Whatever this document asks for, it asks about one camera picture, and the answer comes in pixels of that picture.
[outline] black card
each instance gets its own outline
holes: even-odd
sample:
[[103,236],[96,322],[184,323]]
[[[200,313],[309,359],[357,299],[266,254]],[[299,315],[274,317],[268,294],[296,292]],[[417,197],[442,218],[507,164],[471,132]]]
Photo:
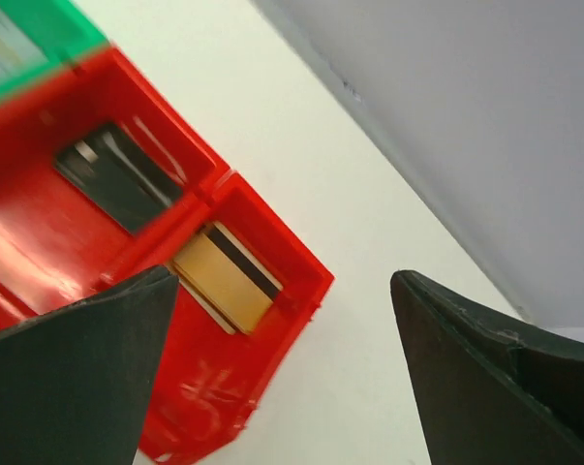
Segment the black card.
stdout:
[[182,189],[112,123],[59,153],[55,167],[129,233],[182,196]]

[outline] tan rectangular object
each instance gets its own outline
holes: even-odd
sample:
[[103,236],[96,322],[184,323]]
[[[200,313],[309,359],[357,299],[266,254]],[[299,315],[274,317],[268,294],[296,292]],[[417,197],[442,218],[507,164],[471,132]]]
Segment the tan rectangular object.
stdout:
[[272,304],[268,297],[205,233],[173,259],[177,272],[243,333],[251,333]]

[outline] white tabletop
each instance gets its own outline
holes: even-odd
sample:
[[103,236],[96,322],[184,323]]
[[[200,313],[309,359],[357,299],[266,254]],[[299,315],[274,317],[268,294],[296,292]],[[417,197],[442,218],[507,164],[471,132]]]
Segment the white tabletop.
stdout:
[[77,3],[336,276],[248,428],[202,463],[428,464],[390,276],[506,301],[249,2]]

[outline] black stripe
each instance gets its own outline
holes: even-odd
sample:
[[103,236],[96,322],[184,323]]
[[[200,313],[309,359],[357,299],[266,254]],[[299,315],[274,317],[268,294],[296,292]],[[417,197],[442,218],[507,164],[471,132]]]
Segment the black stripe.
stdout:
[[221,251],[246,274],[246,276],[253,281],[253,283],[261,289],[261,291],[270,297],[272,300],[279,294],[279,289],[270,281],[253,262],[246,257],[240,249],[238,249],[233,242],[231,242],[226,235],[224,235],[218,228],[213,227],[207,233],[207,237],[219,248]]

